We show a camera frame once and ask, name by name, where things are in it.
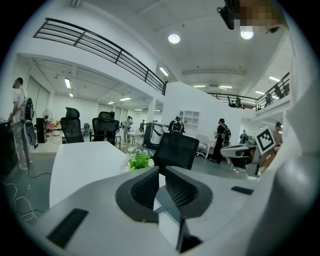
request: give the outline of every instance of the railing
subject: railing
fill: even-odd
[[[98,55],[129,71],[165,95],[167,81],[163,82],[132,54],[97,33],[62,20],[46,18],[33,37],[67,44]]]
[[[258,110],[290,94],[289,72],[264,95],[257,99]]]
[[[240,108],[240,109],[250,109],[257,111],[257,99],[234,95],[234,94],[224,94],[224,93],[208,93],[215,97],[218,100],[222,100],[224,103],[227,103],[232,108]]]

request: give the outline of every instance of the fluorescent light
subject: fluorescent light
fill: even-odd
[[[178,36],[177,34],[169,35],[168,39],[169,39],[170,43],[173,43],[173,44],[177,44],[180,42],[180,36]]]
[[[162,67],[160,67],[160,70],[162,71],[162,73],[164,73],[164,75],[165,75],[166,77],[169,76],[168,73],[167,73]]]
[[[65,82],[66,87],[71,88],[69,78],[65,78],[64,82]]]
[[[127,97],[127,98],[121,98],[121,99],[119,99],[119,101],[127,101],[127,100],[131,100],[131,98]]]
[[[243,39],[251,39],[254,36],[254,33],[252,31],[248,31],[248,29],[244,28],[241,31],[241,36]]]
[[[270,76],[269,79],[274,80],[276,82],[280,82],[280,79]]]

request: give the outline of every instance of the backpack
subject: backpack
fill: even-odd
[[[172,126],[172,132],[181,133],[182,131],[182,123],[180,121],[174,121]]]
[[[231,138],[231,131],[229,130],[228,126],[226,126],[225,124],[221,124],[224,127],[224,131],[221,134],[221,138],[225,141],[225,142],[229,142],[230,138]]]

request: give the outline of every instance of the floor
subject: floor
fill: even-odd
[[[4,184],[8,184],[4,185],[7,200],[19,217],[31,211],[30,205],[25,198],[30,201],[35,217],[30,213],[24,216],[23,219],[31,225],[36,223],[36,218],[40,218],[43,212],[49,209],[51,172],[60,144],[62,144],[61,136],[53,136],[49,133],[47,142],[39,143],[38,147],[31,153],[32,163],[29,165],[29,171],[21,171],[17,165],[10,175],[0,177]],[[196,156],[191,170],[230,178],[235,175],[233,171],[230,171],[230,167],[225,161],[217,164],[205,159],[203,156]]]

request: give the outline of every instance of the white flowers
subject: white flowers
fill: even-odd
[[[148,166],[149,166],[149,167],[155,166],[155,162],[154,162],[153,159],[149,159],[149,161],[148,161]]]

